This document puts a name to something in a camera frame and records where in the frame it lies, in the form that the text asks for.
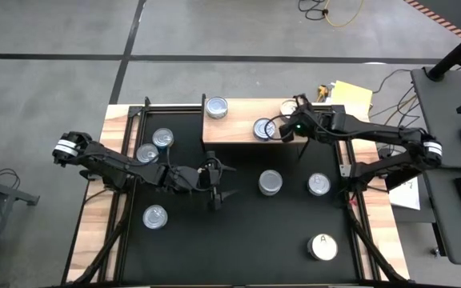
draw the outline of white paper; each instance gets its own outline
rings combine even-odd
[[[392,205],[421,210],[417,177],[389,191],[389,199]]]

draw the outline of metal can lid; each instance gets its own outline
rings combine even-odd
[[[273,196],[282,187],[282,176],[275,170],[266,170],[259,176],[259,189],[266,196]]]
[[[213,97],[206,103],[206,112],[211,118],[223,118],[228,109],[227,101],[221,97]]]
[[[159,128],[152,134],[152,142],[158,148],[165,148],[174,143],[174,133],[168,128]]]
[[[166,225],[168,214],[160,205],[149,206],[143,213],[143,224],[149,229],[159,229]]]
[[[158,148],[150,143],[143,144],[136,150],[136,158],[141,163],[158,161],[158,154]]]
[[[309,177],[307,182],[309,192],[316,196],[324,195],[330,190],[330,180],[325,174],[314,173]]]
[[[273,137],[276,129],[277,126],[275,125],[275,123],[273,121],[270,121],[270,119],[268,118],[260,118],[254,123],[254,135],[263,140],[268,140],[269,138]]]
[[[284,117],[289,119],[290,115],[298,109],[298,105],[294,99],[289,99],[282,102],[280,106],[280,114],[285,115]]]
[[[307,248],[317,260],[329,261],[337,255],[337,243],[328,234],[314,236],[307,243]]]

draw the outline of black pole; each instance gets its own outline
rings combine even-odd
[[[461,43],[453,49],[444,59],[440,60],[435,67],[427,71],[427,76],[433,81],[440,81],[444,74],[454,65],[461,61]]]

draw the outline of warning stripe tape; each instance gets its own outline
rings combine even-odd
[[[408,3],[408,5],[416,8],[417,10],[419,10],[419,12],[425,14],[431,20],[437,22],[442,27],[448,29],[449,31],[453,32],[456,36],[461,38],[461,29],[459,29],[458,27],[451,24],[451,22],[449,22],[448,20],[440,17],[435,12],[433,12],[433,11],[429,10],[428,8],[426,8],[424,5],[419,4],[419,2],[417,2],[416,0],[403,0],[403,1]]]

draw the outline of gray concrete floor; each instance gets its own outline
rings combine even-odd
[[[137,3],[0,0],[0,53],[121,54]],[[353,1],[332,5],[336,22],[356,8]],[[367,0],[343,29],[307,21],[295,0],[148,0],[133,53],[438,58],[459,42],[402,0]],[[131,62],[118,102],[314,95],[335,80],[375,90],[391,71],[418,67]],[[35,208],[15,205],[0,247],[0,286],[59,283],[86,182],[74,167],[55,166],[50,153],[63,132],[99,136],[117,69],[118,62],[0,60],[0,169],[15,168],[21,188],[41,195]],[[395,104],[410,85],[408,73],[387,80],[372,113]],[[435,245],[429,226],[403,224],[399,233],[414,280],[461,285],[461,266],[428,254]]]

